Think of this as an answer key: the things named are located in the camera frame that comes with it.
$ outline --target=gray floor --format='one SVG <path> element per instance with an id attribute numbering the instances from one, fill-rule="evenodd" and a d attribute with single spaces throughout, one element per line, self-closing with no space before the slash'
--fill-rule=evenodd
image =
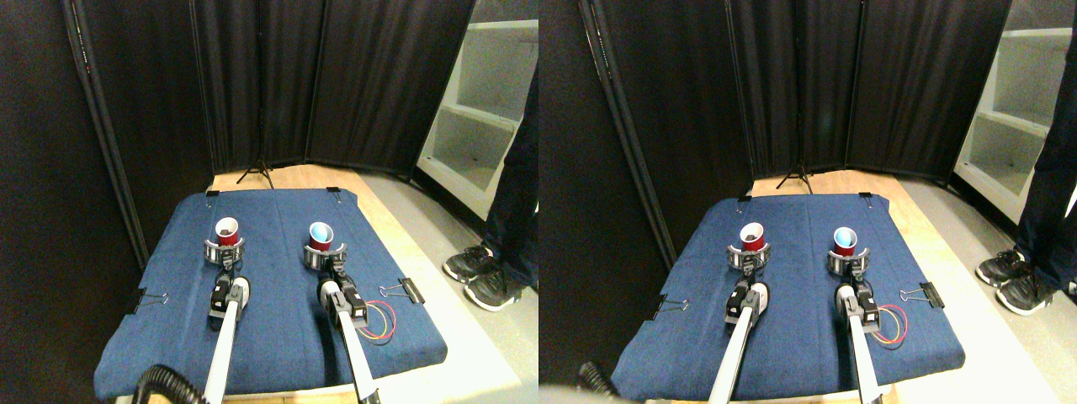
<path id="1" fill-rule="evenodd" d="M 1054 304 L 1032 316 L 1022 317 L 1007 310 L 997 303 L 995 289 L 976 278 L 973 270 L 996 252 L 1012 248 L 1013 239 L 947 190 L 920 179 L 898 178 L 898 181 L 965 264 L 968 276 L 995 302 L 995 308 L 1051 385 L 1059 401 L 1077 403 L 1077 305 L 1063 292 L 1058 292 L 1053 296 Z"/>
<path id="2" fill-rule="evenodd" d="M 480 238 L 449 214 L 417 185 L 381 173 L 360 171 L 360 177 L 396 217 L 434 266 L 440 269 L 446 259 L 475 246 Z M 461 284 L 438 270 L 445 282 L 462 291 Z M 526 289 L 523 298 L 499 312 L 489 312 L 458 296 L 471 310 L 501 354 L 524 386 L 538 385 L 538 295 Z"/>

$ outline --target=black hose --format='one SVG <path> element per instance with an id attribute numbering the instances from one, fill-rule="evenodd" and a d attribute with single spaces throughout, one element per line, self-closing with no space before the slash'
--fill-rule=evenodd
<path id="1" fill-rule="evenodd" d="M 186 377 L 165 365 L 153 365 L 142 373 L 138 379 L 138 388 L 135 389 L 134 403 L 146 404 L 150 395 L 157 393 L 164 395 L 173 404 L 208 404 L 198 391 L 187 381 Z"/>
<path id="2" fill-rule="evenodd" d="M 593 391 L 605 396 L 619 396 L 617 389 L 613 387 L 613 384 L 602 374 L 599 365 L 593 361 L 579 366 L 577 376 L 579 377 L 579 382 L 576 386 L 579 389 Z"/>

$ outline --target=white bookshelf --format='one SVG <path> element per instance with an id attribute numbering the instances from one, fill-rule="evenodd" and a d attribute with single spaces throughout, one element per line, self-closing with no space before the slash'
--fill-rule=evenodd
<path id="1" fill-rule="evenodd" d="M 537 60 L 537 19 L 468 25 L 419 157 L 419 169 L 484 220 Z"/>
<path id="2" fill-rule="evenodd" d="M 1051 127 L 1071 28 L 1003 32 L 954 172 L 1015 223 Z"/>

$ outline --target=metal clamp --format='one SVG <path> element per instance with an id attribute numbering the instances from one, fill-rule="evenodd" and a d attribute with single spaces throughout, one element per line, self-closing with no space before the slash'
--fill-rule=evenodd
<path id="1" fill-rule="evenodd" d="M 737 213 L 744 213 L 744 207 L 747 206 L 747 203 L 750 201 L 752 201 L 751 196 L 741 196 L 737 198 Z"/>
<path id="2" fill-rule="evenodd" d="M 729 267 L 744 274 L 752 274 L 770 261 L 769 242 L 756 251 L 742 251 L 733 246 L 727 247 L 726 250 L 729 252 Z"/>
<path id="3" fill-rule="evenodd" d="M 871 250 L 865 248 L 859 254 L 843 256 L 834 251 L 827 251 L 826 266 L 831 273 L 839 276 L 849 276 L 854 279 L 863 279 L 864 273 L 868 270 L 868 262 Z"/>
<path id="4" fill-rule="evenodd" d="M 206 191 L 206 207 L 207 208 L 212 208 L 213 207 L 213 200 L 215 200 L 213 198 L 215 198 L 218 195 L 221 195 L 220 191 Z"/>
<path id="5" fill-rule="evenodd" d="M 340 203 L 340 187 L 339 186 L 326 186 L 325 191 L 328 191 L 337 199 L 337 204 Z"/>
<path id="6" fill-rule="evenodd" d="M 340 248 L 333 251 L 319 251 L 310 248 L 310 246 L 303 246 L 303 263 L 307 265 L 308 268 L 314 270 L 321 270 L 322 266 L 330 259 L 335 262 L 344 264 L 345 260 L 348 259 L 348 245 L 340 243 Z"/>
<path id="7" fill-rule="evenodd" d="M 684 311 L 684 310 L 688 309 L 688 299 L 687 298 L 685 298 L 683 301 L 671 301 L 671 299 L 668 299 L 666 297 L 667 297 L 667 294 L 665 294 L 665 293 L 658 295 L 658 299 L 657 299 L 658 301 L 658 307 L 655 308 L 654 315 L 651 316 L 652 320 L 658 318 L 658 314 L 659 312 L 674 311 L 674 310 Z M 669 304 L 676 304 L 679 306 L 669 307 L 669 308 L 662 308 L 662 306 L 665 306 L 667 303 L 669 303 Z"/>
<path id="8" fill-rule="evenodd" d="M 389 288 L 378 287 L 378 293 L 381 294 L 381 297 L 401 296 L 401 297 L 410 298 L 412 304 L 415 304 L 415 303 L 420 303 L 420 304 L 426 303 L 426 299 L 422 297 L 421 293 L 419 293 L 419 289 L 416 288 L 415 282 L 411 281 L 411 278 L 400 278 L 397 280 L 400 280 L 401 283 L 397 284 L 397 285 L 395 285 L 395 287 L 389 287 Z M 388 292 L 388 291 L 391 291 L 393 289 L 401 289 L 401 290 L 404 291 L 404 294 L 389 293 Z"/>
<path id="9" fill-rule="evenodd" d="M 232 270 L 233 265 L 243 259 L 243 251 L 247 249 L 247 240 L 242 237 L 235 246 L 219 246 L 210 240 L 206 240 L 204 243 L 206 261 L 221 265 L 225 270 Z"/>
<path id="10" fill-rule="evenodd" d="M 903 291 L 899 291 L 899 292 L 901 292 L 901 294 L 900 294 L 901 302 L 924 301 L 924 302 L 929 302 L 932 304 L 932 307 L 946 308 L 946 304 L 942 303 L 942 297 L 939 296 L 938 290 L 935 289 L 935 285 L 932 284 L 932 282 L 922 282 L 922 283 L 920 283 L 920 289 L 917 289 L 914 291 L 906 292 L 906 291 L 903 290 Z M 912 297 L 912 296 L 909 296 L 909 295 L 911 295 L 913 293 L 917 293 L 917 292 L 923 292 L 924 293 L 924 297 Z"/>
<path id="11" fill-rule="evenodd" d="M 142 303 L 145 299 L 145 297 L 154 297 L 154 299 L 152 302 L 150 302 L 150 303 Z M 136 293 L 131 297 L 131 302 L 128 303 L 128 305 L 127 305 L 127 314 L 128 315 L 134 315 L 134 314 L 138 312 L 138 308 L 139 307 L 149 306 L 149 305 L 157 305 L 157 304 L 159 304 L 159 305 L 168 304 L 168 293 L 149 294 L 149 293 L 145 293 L 145 288 L 139 288 L 138 289 L 138 293 Z"/>
<path id="12" fill-rule="evenodd" d="M 875 208 L 873 206 L 871 206 L 871 196 L 873 195 L 871 195 L 870 192 L 862 192 L 858 195 L 861 195 L 861 198 L 868 204 L 868 209 Z"/>

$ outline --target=tripod stand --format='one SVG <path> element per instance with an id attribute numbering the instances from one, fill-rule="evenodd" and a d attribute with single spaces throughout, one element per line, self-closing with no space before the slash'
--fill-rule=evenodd
<path id="1" fill-rule="evenodd" d="M 258 161 L 254 162 L 254 165 L 251 166 L 251 168 L 248 168 L 247 172 L 243 172 L 243 175 L 240 176 L 238 180 L 236 180 L 236 183 L 238 184 L 240 181 L 243 180 L 243 178 L 247 178 L 247 175 L 253 172 L 253 173 L 260 173 L 263 177 L 265 177 L 266 180 L 269 180 L 269 189 L 276 190 L 276 187 L 272 186 L 272 179 L 269 178 L 269 171 L 272 171 L 272 167 L 267 166 L 266 162 L 263 161 L 262 157 L 258 157 Z"/>
<path id="2" fill-rule="evenodd" d="M 775 190 L 781 189 L 782 184 L 785 183 L 785 180 L 788 180 L 788 179 L 792 178 L 794 180 L 803 181 L 805 184 L 808 185 L 808 193 L 809 194 L 815 194 L 815 192 L 811 190 L 811 182 L 808 182 L 808 177 L 809 176 L 811 176 L 811 172 L 808 172 L 808 170 L 805 168 L 803 162 L 797 163 L 796 166 L 794 166 L 793 168 L 789 168 L 789 172 L 785 175 L 785 178 L 782 179 L 782 182 L 779 182 L 778 186 L 774 186 L 774 189 Z"/>

